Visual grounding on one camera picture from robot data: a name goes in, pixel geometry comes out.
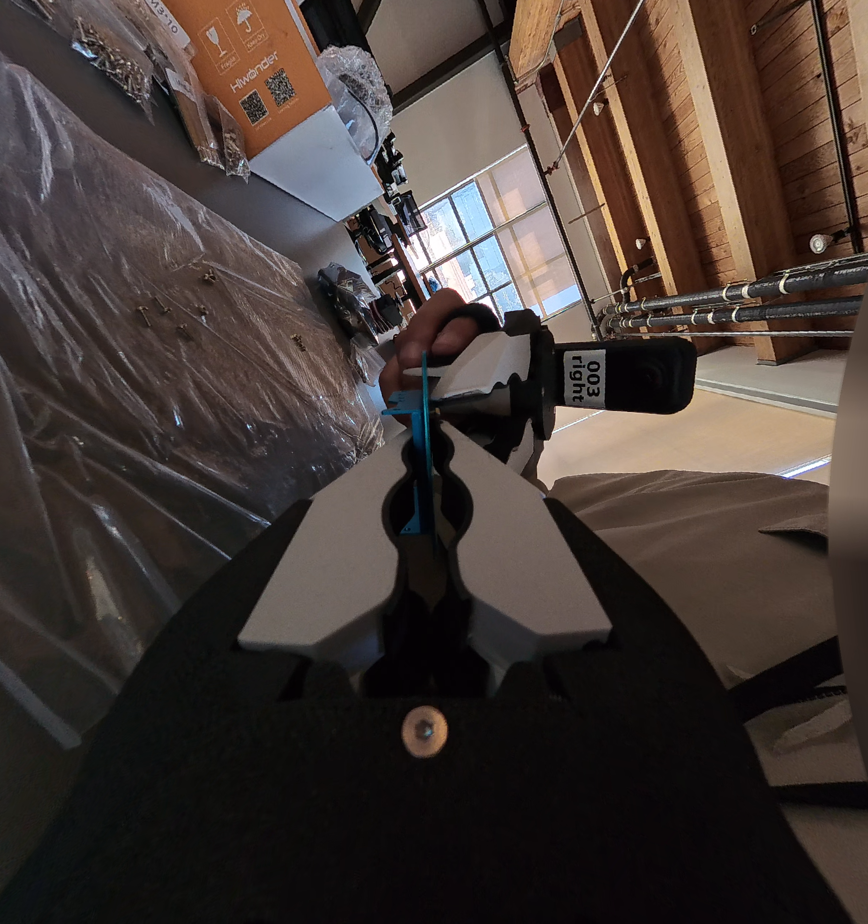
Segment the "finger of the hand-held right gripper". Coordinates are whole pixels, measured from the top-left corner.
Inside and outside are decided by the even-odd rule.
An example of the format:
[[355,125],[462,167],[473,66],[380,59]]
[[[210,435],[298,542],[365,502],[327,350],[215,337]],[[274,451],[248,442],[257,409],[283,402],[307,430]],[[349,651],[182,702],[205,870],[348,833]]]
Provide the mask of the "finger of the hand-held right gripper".
[[511,416],[510,389],[497,385],[487,394],[481,391],[466,392],[449,398],[432,398],[432,406],[440,415],[451,421],[476,416],[508,418]]
[[480,334],[451,364],[428,369],[428,397],[485,398],[498,387],[525,383],[531,366],[531,334]]

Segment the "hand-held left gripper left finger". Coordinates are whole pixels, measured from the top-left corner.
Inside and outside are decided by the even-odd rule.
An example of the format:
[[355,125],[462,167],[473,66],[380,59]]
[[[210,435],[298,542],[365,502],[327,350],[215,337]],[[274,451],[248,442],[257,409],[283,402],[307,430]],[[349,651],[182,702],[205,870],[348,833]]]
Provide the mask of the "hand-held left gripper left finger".
[[402,593],[398,538],[416,516],[415,448],[403,429],[317,492],[238,643],[369,669],[384,653],[383,614]]

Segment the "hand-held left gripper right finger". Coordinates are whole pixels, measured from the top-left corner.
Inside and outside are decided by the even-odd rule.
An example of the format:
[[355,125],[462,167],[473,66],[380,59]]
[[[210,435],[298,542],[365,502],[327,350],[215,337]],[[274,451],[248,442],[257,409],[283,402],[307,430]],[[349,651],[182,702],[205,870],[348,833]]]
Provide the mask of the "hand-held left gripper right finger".
[[612,625],[540,491],[450,424],[451,476],[471,499],[453,552],[470,642],[494,668],[604,644]]

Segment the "small screws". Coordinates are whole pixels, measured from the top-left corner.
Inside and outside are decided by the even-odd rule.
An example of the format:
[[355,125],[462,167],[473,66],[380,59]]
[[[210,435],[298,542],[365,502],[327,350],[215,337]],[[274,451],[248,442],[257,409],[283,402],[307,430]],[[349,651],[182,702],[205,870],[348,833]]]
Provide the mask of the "small screws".
[[172,322],[179,336],[192,340],[213,334],[233,346],[270,347],[288,346],[291,336],[301,336],[295,301],[204,261],[152,275],[143,304],[152,317]]

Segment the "grey desk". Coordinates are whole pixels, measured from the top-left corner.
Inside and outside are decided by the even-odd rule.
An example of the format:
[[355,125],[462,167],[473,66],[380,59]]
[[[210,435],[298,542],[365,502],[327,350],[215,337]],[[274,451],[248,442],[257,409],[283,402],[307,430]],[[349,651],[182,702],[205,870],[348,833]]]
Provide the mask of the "grey desk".
[[[297,263],[300,268],[291,270],[293,282],[308,278],[313,294],[317,293],[315,277],[320,265],[335,259],[356,266],[355,256],[345,255],[350,244],[343,230],[330,219],[265,180],[255,179],[243,187],[220,179],[215,171],[193,162],[178,134],[173,115],[165,115],[162,128],[151,128],[132,103],[67,50],[58,34],[12,3],[0,2],[0,232],[6,214],[4,192],[20,179],[16,169],[23,158],[35,157],[35,171],[45,170],[48,192],[63,192],[60,206],[51,206],[45,213],[37,202],[38,190],[25,184],[26,201],[35,202],[35,217],[23,218],[21,223],[25,232],[33,223],[47,225],[48,294],[60,293],[62,308],[45,307],[40,294],[35,301],[29,298],[29,292],[41,285],[33,271],[24,269],[23,281],[17,283],[16,271],[0,264],[0,629],[28,629],[17,620],[23,616],[48,630],[52,639],[64,641],[66,606],[80,602],[66,567],[81,561],[61,549],[43,500],[40,469],[28,451],[31,438],[36,449],[49,449],[39,426],[60,421],[54,408],[60,386],[51,361],[65,356],[69,341],[74,353],[60,370],[71,372],[74,385],[90,384],[94,366],[83,366],[83,361],[104,360],[100,373],[110,377],[100,383],[129,388],[126,398],[116,391],[86,396],[90,411],[114,414],[115,435],[103,436],[101,447],[111,447],[112,440],[125,441],[118,433],[135,399],[139,417],[125,433],[139,437],[140,442],[128,455],[149,456],[164,449],[164,445],[145,444],[143,439],[153,440],[164,432],[163,425],[145,413],[166,408],[159,400],[171,394],[167,380],[153,368],[140,372],[136,384],[132,383],[129,369],[113,355],[119,346],[113,345],[111,321],[93,313],[88,323],[98,324],[96,333],[62,333],[59,344],[52,337],[46,345],[38,337],[45,323],[69,318],[65,286],[77,274],[75,257],[57,256],[55,231],[63,245],[83,237],[80,254],[88,258],[100,254],[92,231],[82,231],[83,207],[71,204],[67,195],[69,179],[81,178],[77,155],[96,154],[100,167],[113,168],[113,180],[137,179],[140,192],[151,181],[154,191],[164,193],[166,205],[176,203],[178,217],[200,217],[205,230],[214,226],[221,231],[234,225],[238,229],[235,237],[245,234],[259,248],[280,254],[281,269],[287,260]],[[95,724],[116,695],[104,680],[93,679],[66,653],[54,649],[48,658],[50,667],[61,667],[63,680],[73,681],[74,707],[88,708],[85,717],[75,712],[69,719],[65,712],[61,731],[78,734],[84,730],[87,736],[74,747],[59,744],[55,733],[35,718],[33,710],[45,705],[41,693],[28,687],[25,698],[33,694],[34,699],[28,701],[34,706],[22,705],[0,677],[0,893],[57,815]],[[28,655],[10,653],[2,656],[0,672],[8,669],[10,679],[16,681],[31,663]]]

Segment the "person's right hand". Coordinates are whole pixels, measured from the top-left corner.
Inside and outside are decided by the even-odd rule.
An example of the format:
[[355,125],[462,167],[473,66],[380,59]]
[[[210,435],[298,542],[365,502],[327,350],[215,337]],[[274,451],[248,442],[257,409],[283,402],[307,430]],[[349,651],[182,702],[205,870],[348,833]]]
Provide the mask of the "person's right hand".
[[390,407],[394,393],[417,388],[417,377],[406,369],[420,368],[423,354],[429,365],[441,365],[443,358],[457,356],[482,332],[475,318],[449,317],[467,307],[463,296],[451,288],[441,288],[418,309],[415,316],[393,340],[393,353],[379,376],[382,399]]

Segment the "large grid window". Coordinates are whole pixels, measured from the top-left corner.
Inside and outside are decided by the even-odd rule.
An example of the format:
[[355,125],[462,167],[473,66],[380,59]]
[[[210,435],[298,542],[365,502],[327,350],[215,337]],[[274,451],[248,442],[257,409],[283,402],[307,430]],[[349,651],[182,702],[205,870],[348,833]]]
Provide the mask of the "large grid window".
[[450,288],[499,318],[546,321],[583,303],[532,155],[525,147],[428,203],[408,256],[428,293]]

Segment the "bag of dark servo parts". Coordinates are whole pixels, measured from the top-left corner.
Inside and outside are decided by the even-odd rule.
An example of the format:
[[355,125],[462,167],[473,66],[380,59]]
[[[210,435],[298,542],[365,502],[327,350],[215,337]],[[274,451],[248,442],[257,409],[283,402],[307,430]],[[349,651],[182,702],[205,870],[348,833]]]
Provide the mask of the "bag of dark servo parts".
[[317,278],[347,335],[351,364],[366,385],[376,386],[385,366],[378,347],[390,326],[377,309],[375,296],[360,275],[335,262],[320,270]]

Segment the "workbench with dark equipment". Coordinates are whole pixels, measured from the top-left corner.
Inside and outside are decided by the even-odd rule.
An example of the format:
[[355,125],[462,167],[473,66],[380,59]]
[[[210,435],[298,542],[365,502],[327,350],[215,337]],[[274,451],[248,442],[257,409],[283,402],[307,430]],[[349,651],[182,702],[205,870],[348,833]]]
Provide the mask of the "workbench with dark equipment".
[[372,168],[382,186],[382,203],[365,206],[347,220],[346,227],[373,285],[416,309],[428,294],[412,266],[408,249],[427,223],[414,192],[408,188],[404,156],[393,132],[382,142]]

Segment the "black insulated ceiling pipe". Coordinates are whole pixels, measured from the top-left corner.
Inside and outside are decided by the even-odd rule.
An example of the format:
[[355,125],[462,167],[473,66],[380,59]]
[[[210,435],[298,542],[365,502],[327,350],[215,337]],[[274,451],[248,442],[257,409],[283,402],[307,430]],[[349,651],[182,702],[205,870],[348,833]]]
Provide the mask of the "black insulated ceiling pipe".
[[862,295],[832,299],[794,302],[777,305],[736,305],[723,308],[695,308],[683,314],[644,313],[612,316],[606,322],[607,333],[618,337],[733,337],[792,336],[819,337],[819,330],[790,329],[781,331],[737,331],[734,326],[768,323],[770,321],[807,321],[855,317],[863,304]]
[[866,283],[867,279],[868,252],[776,271],[756,281],[730,283],[704,292],[644,297],[609,306],[605,313],[613,316],[666,308],[703,308],[738,304],[760,297],[791,295]]

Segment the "orange and white cardboard box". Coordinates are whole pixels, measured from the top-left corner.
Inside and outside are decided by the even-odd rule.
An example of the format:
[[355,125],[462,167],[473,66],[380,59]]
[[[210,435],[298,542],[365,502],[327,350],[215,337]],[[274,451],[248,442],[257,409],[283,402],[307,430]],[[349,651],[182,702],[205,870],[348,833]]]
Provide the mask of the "orange and white cardboard box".
[[383,192],[317,67],[299,2],[168,1],[206,93],[235,117],[252,173],[334,221]]

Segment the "bubble wrap bundle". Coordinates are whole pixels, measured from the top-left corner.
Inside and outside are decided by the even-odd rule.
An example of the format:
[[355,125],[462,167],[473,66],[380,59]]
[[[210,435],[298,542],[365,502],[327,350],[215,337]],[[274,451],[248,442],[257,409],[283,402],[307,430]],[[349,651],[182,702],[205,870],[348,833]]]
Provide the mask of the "bubble wrap bundle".
[[370,165],[390,133],[392,100],[375,59],[363,49],[329,46],[317,69],[360,156]]

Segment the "clear plastic bag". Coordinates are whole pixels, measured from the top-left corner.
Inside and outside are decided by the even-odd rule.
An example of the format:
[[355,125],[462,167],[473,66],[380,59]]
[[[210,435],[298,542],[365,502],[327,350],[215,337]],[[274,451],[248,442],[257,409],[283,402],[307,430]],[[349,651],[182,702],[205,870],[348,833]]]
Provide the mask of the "clear plastic bag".
[[[143,192],[137,179],[115,181],[113,168],[100,167],[96,154],[79,154],[77,161],[81,178],[69,179],[67,195],[83,207],[82,231],[92,231],[100,254],[80,254],[83,237],[63,245],[55,231],[57,256],[75,257],[77,274],[65,286],[69,318],[45,323],[38,337],[46,345],[52,337],[59,344],[62,333],[96,333],[99,325],[88,316],[97,313],[112,322],[119,346],[113,355],[132,383],[157,368],[171,394],[159,400],[164,410],[145,413],[164,432],[143,442],[164,449],[130,456],[140,442],[125,433],[138,420],[136,400],[118,433],[125,441],[112,440],[107,448],[101,438],[115,435],[113,411],[86,407],[88,394],[116,391],[126,398],[127,385],[100,383],[110,377],[100,373],[104,360],[83,361],[94,366],[90,384],[74,385],[71,372],[60,370],[71,362],[72,341],[63,358],[51,361],[60,421],[39,426],[49,449],[36,449],[31,438],[28,451],[61,549],[81,561],[66,567],[80,602],[66,606],[64,641],[23,616],[17,620],[28,629],[0,629],[0,661],[10,653],[32,661],[19,680],[12,681],[8,669],[0,677],[22,705],[34,706],[33,694],[25,698],[28,687],[41,693],[45,705],[33,710],[35,718],[68,747],[86,731],[63,733],[61,716],[85,717],[88,708],[74,707],[74,683],[63,680],[61,667],[50,667],[49,652],[66,653],[104,680],[116,693],[113,702],[163,624],[223,563],[293,502],[311,497],[383,443],[381,422],[363,399],[352,364],[304,280],[292,280],[295,263],[287,260],[281,269],[281,255],[245,234],[235,237],[234,225],[205,230],[200,217],[178,217],[176,203],[166,205],[151,181]],[[47,191],[45,170],[36,172],[35,162],[23,158],[20,179],[4,192],[0,264],[16,271],[17,283],[24,269],[33,271],[41,285],[29,298],[40,294],[45,307],[60,309],[61,294],[48,294],[47,225],[21,228],[23,218],[35,217],[25,184],[38,190],[45,213],[62,202],[62,190]],[[295,301],[301,336],[291,336],[288,346],[240,347],[215,334],[181,337],[172,322],[152,317],[143,304],[147,280],[195,261],[237,271]]]

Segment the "pile of screw bags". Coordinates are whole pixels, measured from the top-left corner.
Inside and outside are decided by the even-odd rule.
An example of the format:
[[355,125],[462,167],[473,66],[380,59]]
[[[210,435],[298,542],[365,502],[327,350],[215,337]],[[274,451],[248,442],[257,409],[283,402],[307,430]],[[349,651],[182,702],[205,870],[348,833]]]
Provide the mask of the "pile of screw bags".
[[194,67],[196,47],[168,2],[23,1],[26,10],[64,38],[152,117],[159,86],[177,112],[199,160],[248,182],[251,168],[237,119],[207,93]]

